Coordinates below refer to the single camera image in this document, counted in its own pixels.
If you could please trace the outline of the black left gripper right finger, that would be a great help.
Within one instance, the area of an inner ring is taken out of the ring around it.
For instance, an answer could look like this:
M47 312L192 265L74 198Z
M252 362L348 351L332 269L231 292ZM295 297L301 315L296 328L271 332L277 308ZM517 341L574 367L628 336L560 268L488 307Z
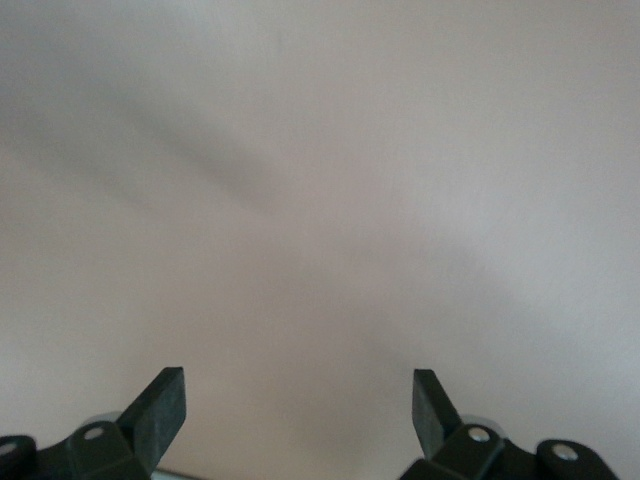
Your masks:
M412 422L423 456L399 480L620 480L591 448L549 439L531 453L462 419L436 373L413 373Z

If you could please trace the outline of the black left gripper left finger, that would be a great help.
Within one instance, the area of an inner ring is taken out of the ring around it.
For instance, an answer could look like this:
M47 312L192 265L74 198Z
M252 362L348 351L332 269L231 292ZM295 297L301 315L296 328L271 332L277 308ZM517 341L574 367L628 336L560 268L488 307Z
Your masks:
M152 480L186 413L184 369L166 367L116 419L98 417L50 447L0 436L0 480Z

